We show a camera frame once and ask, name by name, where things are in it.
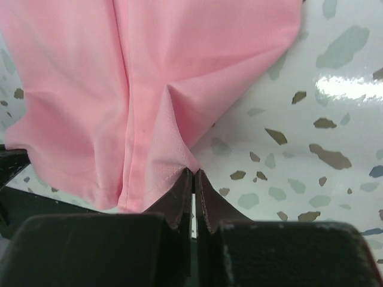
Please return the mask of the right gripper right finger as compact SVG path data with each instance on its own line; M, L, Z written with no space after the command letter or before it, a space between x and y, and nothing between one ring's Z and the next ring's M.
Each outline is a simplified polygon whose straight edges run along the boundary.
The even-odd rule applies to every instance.
M194 176L200 286L381 286L370 248L350 224L253 221Z

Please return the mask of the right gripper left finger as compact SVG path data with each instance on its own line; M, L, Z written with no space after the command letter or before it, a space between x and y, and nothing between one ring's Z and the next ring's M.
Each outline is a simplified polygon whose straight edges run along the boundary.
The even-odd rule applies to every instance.
M1 259L2 286L183 286L191 272L193 174L143 213L38 215Z

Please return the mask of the pink t shirt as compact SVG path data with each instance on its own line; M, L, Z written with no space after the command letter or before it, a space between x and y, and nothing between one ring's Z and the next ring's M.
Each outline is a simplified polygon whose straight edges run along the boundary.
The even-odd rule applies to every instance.
M301 1L2 1L35 173L98 209L142 212L192 146L294 42Z

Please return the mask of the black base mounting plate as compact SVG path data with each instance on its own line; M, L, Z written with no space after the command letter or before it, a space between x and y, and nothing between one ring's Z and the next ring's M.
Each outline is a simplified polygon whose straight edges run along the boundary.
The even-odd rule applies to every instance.
M94 212L85 207L7 187L29 164L25 150L7 150L4 144L1 145L1 237L12 238L17 229L32 216Z

